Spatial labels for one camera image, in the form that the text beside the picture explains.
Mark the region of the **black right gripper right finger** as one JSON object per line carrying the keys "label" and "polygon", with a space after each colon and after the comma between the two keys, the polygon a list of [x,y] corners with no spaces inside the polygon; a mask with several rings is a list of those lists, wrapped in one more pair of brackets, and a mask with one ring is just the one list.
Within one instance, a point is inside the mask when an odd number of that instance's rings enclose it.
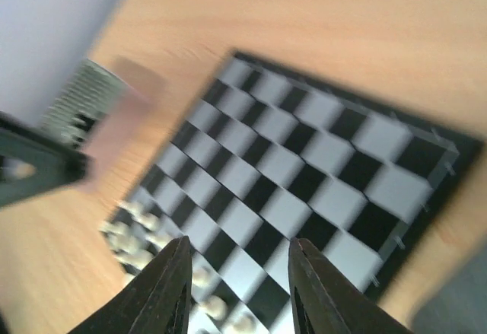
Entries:
{"label": "black right gripper right finger", "polygon": [[309,240],[293,238],[288,250],[296,333],[409,333],[366,298]]}

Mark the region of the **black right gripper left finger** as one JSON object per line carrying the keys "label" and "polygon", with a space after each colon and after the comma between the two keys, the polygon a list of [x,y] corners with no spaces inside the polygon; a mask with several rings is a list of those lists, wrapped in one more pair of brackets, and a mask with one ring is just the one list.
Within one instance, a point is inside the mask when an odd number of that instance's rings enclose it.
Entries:
{"label": "black right gripper left finger", "polygon": [[192,272],[189,238],[175,238],[118,295],[70,333],[187,333]]}

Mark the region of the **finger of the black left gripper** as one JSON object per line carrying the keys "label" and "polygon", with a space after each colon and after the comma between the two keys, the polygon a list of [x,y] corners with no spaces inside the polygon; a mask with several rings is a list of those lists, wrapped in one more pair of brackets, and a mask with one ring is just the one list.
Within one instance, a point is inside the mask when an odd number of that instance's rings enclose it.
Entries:
{"label": "finger of the black left gripper", "polygon": [[1,207],[86,177],[90,158],[1,113]]}

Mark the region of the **white chess pawn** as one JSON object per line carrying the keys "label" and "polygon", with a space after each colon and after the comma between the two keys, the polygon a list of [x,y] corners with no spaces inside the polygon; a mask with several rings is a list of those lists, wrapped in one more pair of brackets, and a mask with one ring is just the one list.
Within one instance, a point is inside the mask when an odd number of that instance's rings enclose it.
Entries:
{"label": "white chess pawn", "polygon": [[99,226],[99,231],[106,233],[109,241],[113,244],[121,244],[130,235],[130,226],[123,221],[103,221]]}
{"label": "white chess pawn", "polygon": [[193,270],[192,274],[192,284],[197,288],[208,287],[214,278],[214,272],[204,266],[200,266]]}

